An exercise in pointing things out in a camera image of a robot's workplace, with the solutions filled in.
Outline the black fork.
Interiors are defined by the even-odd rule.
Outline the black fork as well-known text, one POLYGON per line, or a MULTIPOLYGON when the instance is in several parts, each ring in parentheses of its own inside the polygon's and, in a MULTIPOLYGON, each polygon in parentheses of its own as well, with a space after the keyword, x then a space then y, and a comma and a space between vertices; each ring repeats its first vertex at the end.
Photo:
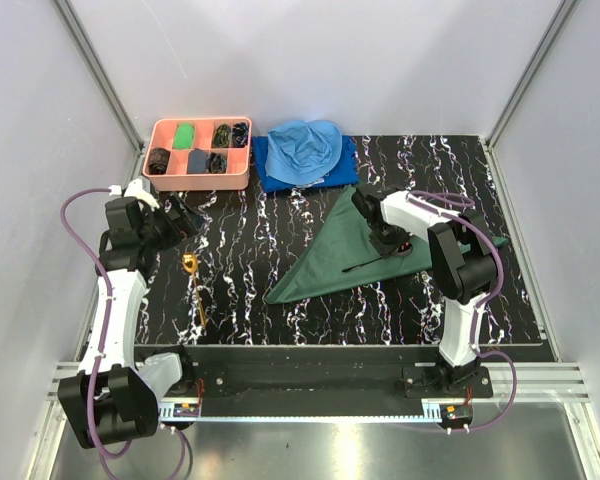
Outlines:
POLYGON ((405 256, 409 256, 411 254, 411 252, 413 251, 413 246, 410 243, 407 243, 403 246, 401 246, 400 248, 394 250, 393 252, 391 252, 389 255, 387 256, 378 256, 377 258, 371 259, 371 260, 367 260, 365 262, 359 263, 357 265, 352 265, 349 267, 346 267, 344 269, 341 270, 342 273, 349 273, 352 271, 356 271, 358 269, 361 269, 365 266, 371 265, 373 263, 382 261, 382 260, 388 260, 389 258, 392 257, 405 257, 405 256))

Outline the gold spoon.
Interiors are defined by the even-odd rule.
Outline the gold spoon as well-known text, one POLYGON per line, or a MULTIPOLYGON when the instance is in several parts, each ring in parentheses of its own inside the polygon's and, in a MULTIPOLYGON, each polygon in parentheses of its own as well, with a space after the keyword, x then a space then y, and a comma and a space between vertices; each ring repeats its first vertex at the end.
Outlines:
POLYGON ((202 327, 206 328, 207 327, 206 313, 205 313, 204 306, 202 303, 202 298, 201 298, 201 295, 199 292, 198 278, 197 278, 197 274, 199 271, 198 258, 193 252, 185 252, 182 255, 181 263, 182 263, 184 270, 190 276, 190 279, 191 279, 191 282, 193 285, 193 292, 194 292, 196 304, 198 307, 200 322, 201 322, 202 327))

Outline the dark green cloth napkin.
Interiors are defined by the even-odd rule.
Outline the dark green cloth napkin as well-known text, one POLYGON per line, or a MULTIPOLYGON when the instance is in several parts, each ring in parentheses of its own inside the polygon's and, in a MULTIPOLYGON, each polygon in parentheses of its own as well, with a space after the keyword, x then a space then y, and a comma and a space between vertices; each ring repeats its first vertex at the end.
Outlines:
MULTIPOLYGON (((341 272, 346 267, 380 256, 370 243, 370 227, 351 201, 355 189, 349 188, 340 196, 319 233, 267 294, 267 303, 292 303, 430 272, 427 269, 431 265, 428 245, 418 238, 412 239, 414 250, 409 256, 392 257, 356 271, 341 272)), ((499 249, 502 238, 491 237, 499 249)))

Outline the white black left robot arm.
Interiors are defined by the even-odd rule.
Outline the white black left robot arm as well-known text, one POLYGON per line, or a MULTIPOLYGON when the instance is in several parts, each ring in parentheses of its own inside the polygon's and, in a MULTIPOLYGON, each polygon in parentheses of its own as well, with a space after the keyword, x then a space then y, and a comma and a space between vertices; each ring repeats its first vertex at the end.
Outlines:
POLYGON ((196 236, 204 220, 175 193, 158 200, 144 190, 106 191, 113 198, 105 205, 108 227, 98 249, 78 242, 98 275, 93 330, 76 374, 60 381, 57 396, 79 444, 114 459, 109 445, 154 435, 161 401, 196 387, 184 348, 158 349, 141 363, 134 351, 156 258, 196 236))

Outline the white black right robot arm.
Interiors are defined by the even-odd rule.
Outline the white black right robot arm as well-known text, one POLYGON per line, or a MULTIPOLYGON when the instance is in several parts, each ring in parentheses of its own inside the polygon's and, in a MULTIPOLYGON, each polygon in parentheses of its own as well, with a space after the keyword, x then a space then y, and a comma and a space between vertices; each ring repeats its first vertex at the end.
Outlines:
POLYGON ((451 192, 355 189, 351 201, 371 229, 382 258, 428 245, 427 268, 444 300, 444 330, 435 364, 413 386, 446 396, 469 391, 478 378, 479 327, 487 303, 502 288, 503 264, 483 215, 470 198, 451 192))

